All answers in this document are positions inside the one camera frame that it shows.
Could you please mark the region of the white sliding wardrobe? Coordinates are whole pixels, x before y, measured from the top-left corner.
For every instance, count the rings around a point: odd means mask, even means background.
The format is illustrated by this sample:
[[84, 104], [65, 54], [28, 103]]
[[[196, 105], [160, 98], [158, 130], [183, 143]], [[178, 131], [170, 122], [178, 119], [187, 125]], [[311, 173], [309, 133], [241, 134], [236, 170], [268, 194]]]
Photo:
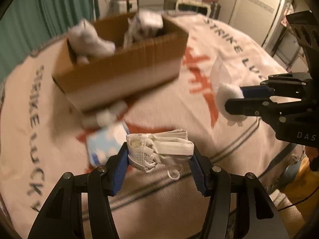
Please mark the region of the white sliding wardrobe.
[[286, 0], [219, 0], [218, 20], [242, 31], [257, 44], [266, 47], [275, 29]]

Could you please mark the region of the brown cardboard box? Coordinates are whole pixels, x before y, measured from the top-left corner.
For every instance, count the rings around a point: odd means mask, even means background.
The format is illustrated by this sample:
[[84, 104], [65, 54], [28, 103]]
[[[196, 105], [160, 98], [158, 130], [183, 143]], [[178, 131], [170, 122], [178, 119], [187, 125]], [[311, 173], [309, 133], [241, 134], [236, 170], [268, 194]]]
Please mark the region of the brown cardboard box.
[[110, 16], [93, 23], [97, 34], [117, 46], [114, 55], [77, 64], [67, 39], [52, 71], [52, 79], [79, 111], [89, 112], [134, 93], [176, 79], [187, 47], [188, 32], [163, 17], [163, 29], [149, 38], [123, 48], [128, 19], [133, 13]]

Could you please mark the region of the cream strike lucky blanket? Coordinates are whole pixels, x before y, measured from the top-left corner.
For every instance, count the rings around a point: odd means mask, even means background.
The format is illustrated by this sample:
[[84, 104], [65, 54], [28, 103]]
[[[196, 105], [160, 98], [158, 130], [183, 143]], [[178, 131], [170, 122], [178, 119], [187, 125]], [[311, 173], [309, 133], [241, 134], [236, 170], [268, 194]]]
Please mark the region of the cream strike lucky blanket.
[[[302, 159], [302, 147], [277, 140], [258, 117], [229, 126], [215, 107], [210, 77], [217, 58], [239, 86], [257, 85], [268, 75], [283, 73], [283, 67], [252, 38], [223, 22], [200, 15], [175, 21], [189, 31], [179, 77], [128, 102], [123, 121], [129, 132], [184, 129], [214, 164], [229, 173], [253, 172], [273, 190], [284, 171]], [[51, 77], [62, 45], [59, 40], [28, 57], [7, 77], [2, 93], [1, 197], [22, 238], [65, 172], [92, 169], [89, 131]], [[178, 180], [157, 166], [150, 173], [128, 170], [110, 205], [121, 238], [190, 238], [202, 227], [208, 199], [197, 191], [187, 165]]]

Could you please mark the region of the floral printed fabric bundle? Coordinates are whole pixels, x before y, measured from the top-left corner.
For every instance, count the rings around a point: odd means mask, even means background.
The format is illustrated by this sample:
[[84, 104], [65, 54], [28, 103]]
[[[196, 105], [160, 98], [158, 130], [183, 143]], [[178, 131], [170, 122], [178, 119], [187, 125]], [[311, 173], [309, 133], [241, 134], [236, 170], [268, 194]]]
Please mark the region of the floral printed fabric bundle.
[[139, 10], [132, 19], [128, 18], [128, 24], [123, 42], [125, 49], [135, 42], [155, 37], [163, 28], [163, 18], [159, 12]]

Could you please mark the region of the green curtain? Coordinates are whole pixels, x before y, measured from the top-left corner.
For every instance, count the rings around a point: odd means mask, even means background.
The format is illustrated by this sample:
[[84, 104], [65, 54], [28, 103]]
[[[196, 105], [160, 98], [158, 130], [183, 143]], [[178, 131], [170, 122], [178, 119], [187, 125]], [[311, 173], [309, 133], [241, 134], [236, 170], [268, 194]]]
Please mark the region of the green curtain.
[[98, 0], [13, 0], [1, 18], [1, 79], [81, 19], [96, 17]]

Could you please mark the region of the blue floral tissue pack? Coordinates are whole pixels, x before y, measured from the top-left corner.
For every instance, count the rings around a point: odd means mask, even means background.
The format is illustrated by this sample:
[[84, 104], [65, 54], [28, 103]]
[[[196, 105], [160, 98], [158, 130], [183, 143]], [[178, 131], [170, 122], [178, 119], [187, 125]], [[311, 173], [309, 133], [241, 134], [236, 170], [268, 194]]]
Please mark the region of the blue floral tissue pack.
[[98, 167], [117, 155], [129, 134], [125, 122], [120, 121], [89, 134], [86, 138], [91, 166]]

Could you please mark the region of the white storage drawers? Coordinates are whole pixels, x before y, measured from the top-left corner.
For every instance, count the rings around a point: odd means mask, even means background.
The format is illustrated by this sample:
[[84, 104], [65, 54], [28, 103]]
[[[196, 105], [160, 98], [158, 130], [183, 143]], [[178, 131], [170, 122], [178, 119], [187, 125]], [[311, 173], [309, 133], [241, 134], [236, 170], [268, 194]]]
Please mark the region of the white storage drawers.
[[138, 11], [137, 0], [112, 0], [111, 14], [126, 14]]

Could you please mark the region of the grey cloth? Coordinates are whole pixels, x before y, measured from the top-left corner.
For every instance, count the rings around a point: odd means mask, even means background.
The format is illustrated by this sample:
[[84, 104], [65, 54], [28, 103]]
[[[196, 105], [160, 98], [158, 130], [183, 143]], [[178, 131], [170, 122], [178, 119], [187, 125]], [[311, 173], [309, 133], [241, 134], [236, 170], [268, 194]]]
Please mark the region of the grey cloth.
[[89, 64], [91, 57], [102, 58], [115, 53], [115, 43], [100, 38], [94, 26], [85, 18], [68, 28], [67, 38], [78, 64]]

